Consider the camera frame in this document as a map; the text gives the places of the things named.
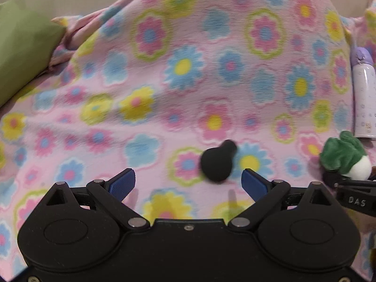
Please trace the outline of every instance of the water bottle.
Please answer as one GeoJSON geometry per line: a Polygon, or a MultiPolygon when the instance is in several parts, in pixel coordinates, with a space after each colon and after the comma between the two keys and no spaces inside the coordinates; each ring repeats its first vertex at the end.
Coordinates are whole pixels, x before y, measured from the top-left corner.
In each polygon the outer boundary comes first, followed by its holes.
{"type": "Polygon", "coordinates": [[[376,139],[376,73],[373,60],[365,48],[351,52],[357,138],[376,139]]]}

